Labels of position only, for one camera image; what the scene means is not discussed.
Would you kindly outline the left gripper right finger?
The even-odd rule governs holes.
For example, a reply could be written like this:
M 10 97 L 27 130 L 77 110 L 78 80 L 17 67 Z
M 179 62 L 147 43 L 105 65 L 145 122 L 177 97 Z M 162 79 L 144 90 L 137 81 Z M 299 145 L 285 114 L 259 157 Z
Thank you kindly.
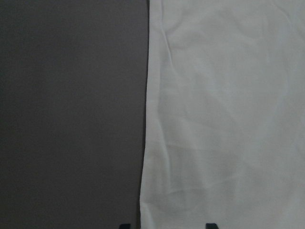
M 218 229 L 218 225 L 216 223 L 206 223 L 205 229 Z

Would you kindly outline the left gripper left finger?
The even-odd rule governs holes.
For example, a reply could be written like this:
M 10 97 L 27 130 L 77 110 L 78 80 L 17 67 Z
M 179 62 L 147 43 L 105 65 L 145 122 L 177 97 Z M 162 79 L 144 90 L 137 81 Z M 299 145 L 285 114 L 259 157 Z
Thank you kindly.
M 129 224 L 129 223 L 127 223 L 127 224 L 121 224 L 120 226 L 119 226 L 119 229 L 130 229 L 131 228 L 131 225 Z

